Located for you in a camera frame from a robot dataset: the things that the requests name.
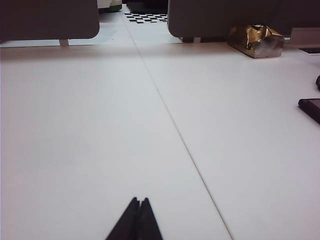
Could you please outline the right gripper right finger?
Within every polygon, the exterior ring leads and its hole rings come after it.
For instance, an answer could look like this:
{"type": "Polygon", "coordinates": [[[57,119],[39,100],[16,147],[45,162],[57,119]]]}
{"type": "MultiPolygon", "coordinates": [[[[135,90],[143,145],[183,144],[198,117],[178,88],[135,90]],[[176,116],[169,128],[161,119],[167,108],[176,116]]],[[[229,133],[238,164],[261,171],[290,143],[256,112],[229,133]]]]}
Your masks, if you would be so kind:
{"type": "Polygon", "coordinates": [[[162,240],[156,217],[151,203],[145,198],[138,209],[136,220],[136,239],[137,240],[162,240]]]}

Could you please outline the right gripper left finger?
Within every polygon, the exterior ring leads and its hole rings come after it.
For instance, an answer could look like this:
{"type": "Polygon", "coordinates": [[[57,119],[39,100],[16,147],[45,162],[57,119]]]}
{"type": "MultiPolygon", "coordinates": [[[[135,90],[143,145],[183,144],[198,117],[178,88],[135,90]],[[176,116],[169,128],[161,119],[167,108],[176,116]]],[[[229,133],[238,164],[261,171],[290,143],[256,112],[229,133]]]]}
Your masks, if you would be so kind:
{"type": "Polygon", "coordinates": [[[137,217],[140,201],[134,197],[110,231],[106,240],[135,240],[137,237],[137,217]]]}

